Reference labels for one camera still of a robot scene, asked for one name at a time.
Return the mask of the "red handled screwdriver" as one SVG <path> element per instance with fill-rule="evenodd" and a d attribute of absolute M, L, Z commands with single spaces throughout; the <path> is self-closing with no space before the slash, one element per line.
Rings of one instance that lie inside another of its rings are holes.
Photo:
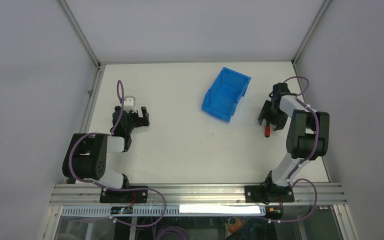
<path fill-rule="evenodd" d="M 266 122 L 265 124 L 264 136 L 266 138 L 269 138 L 271 136 L 271 124 L 269 122 Z"/>

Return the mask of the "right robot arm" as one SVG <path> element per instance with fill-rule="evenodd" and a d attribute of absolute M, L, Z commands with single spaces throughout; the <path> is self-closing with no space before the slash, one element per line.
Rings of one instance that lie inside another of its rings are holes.
<path fill-rule="evenodd" d="M 275 84 L 269 98 L 257 119 L 260 125 L 265 124 L 265 136 L 270 129 L 280 131 L 289 123 L 286 154 L 261 184 L 263 198 L 274 203 L 281 196 L 291 195 L 293 179 L 302 167 L 327 153 L 330 115 L 305 104 L 285 82 Z"/>

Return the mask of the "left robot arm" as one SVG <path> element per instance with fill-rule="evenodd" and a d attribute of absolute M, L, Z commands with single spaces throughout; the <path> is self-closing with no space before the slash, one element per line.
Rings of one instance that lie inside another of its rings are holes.
<path fill-rule="evenodd" d="M 62 164 L 65 177 L 83 183 L 94 183 L 103 189 L 111 189 L 111 197 L 118 203 L 125 203 L 131 196 L 128 177 L 107 168 L 108 153 L 125 153 L 132 144 L 131 134 L 135 128 L 150 125 L 145 106 L 127 110 L 116 106 L 112 113 L 110 133 L 75 133 Z"/>

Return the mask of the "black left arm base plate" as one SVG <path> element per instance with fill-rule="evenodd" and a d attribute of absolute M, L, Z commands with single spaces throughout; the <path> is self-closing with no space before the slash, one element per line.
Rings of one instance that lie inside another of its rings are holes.
<path fill-rule="evenodd" d="M 146 204 L 148 202 L 148 188 L 136 186 L 124 191 L 102 189 L 99 202 L 103 204 Z"/>

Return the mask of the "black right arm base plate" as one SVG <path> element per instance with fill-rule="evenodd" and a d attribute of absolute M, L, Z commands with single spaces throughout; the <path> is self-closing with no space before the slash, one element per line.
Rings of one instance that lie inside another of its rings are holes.
<path fill-rule="evenodd" d="M 295 196 L 290 187 L 263 185 L 246 185 L 244 187 L 246 203 L 293 203 Z"/>

